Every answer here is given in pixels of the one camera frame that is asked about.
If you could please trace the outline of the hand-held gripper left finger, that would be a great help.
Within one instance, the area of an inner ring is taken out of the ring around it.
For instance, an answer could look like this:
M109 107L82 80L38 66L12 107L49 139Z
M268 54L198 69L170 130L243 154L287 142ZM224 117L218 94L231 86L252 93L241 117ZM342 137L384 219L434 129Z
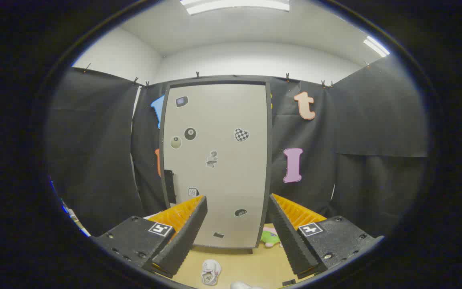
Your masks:
M207 211L207 198L200 195L150 218L131 216L92 239L134 267L172 278L191 250Z

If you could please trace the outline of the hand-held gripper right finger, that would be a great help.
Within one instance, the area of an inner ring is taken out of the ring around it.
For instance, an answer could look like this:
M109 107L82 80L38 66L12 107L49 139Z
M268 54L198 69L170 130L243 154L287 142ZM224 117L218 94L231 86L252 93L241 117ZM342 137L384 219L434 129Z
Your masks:
M269 196L269 218L298 278L346 265L383 241L344 216L326 218L276 194Z

